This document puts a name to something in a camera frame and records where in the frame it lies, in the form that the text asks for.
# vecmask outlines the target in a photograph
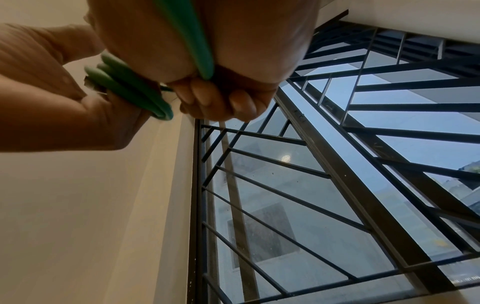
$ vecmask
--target green strap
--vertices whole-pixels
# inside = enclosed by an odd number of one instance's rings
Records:
[[[215,67],[213,56],[190,0],[153,1],[182,36],[201,77],[210,79]],[[101,59],[103,62],[96,68],[85,67],[91,81],[136,106],[151,111],[158,119],[173,118],[172,108],[163,100],[161,93],[145,83],[124,61],[108,52],[102,53]],[[171,88],[160,88],[172,92]]]

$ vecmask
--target building window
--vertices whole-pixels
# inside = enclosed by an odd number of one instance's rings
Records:
[[[251,213],[259,220],[273,226],[275,229],[295,239],[294,232],[290,226],[289,218],[285,213],[284,207],[277,203],[266,208]],[[247,234],[248,245],[250,247],[251,260],[254,263],[265,261],[274,257],[286,255],[299,248],[278,235],[276,232],[268,229],[250,217],[244,217],[245,231]],[[230,242],[236,244],[233,220],[228,221],[228,234]],[[240,266],[239,259],[232,251],[233,268]]]

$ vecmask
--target green scissors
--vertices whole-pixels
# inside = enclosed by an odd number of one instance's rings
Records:
[[[201,77],[210,79],[215,67],[212,52],[190,0],[154,0],[154,3],[180,33]],[[158,119],[173,118],[172,108],[163,100],[161,92],[150,87],[124,61],[108,52],[102,53],[101,60],[96,68],[85,67],[87,87],[99,92],[111,90],[136,106],[151,111]],[[160,89],[172,92],[165,86]]]

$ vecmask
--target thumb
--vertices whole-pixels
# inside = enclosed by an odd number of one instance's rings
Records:
[[[100,54],[104,45],[91,26],[69,25],[56,28],[30,28],[57,61],[64,65]]]

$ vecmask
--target hand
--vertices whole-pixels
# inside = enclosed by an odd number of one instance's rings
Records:
[[[90,26],[0,25],[0,151],[125,147],[150,113],[87,96],[63,68],[103,48]]]
[[[88,0],[87,20],[107,49],[146,78],[172,86],[196,118],[249,121],[303,58],[318,0],[192,0],[217,64],[204,81],[152,0]]]

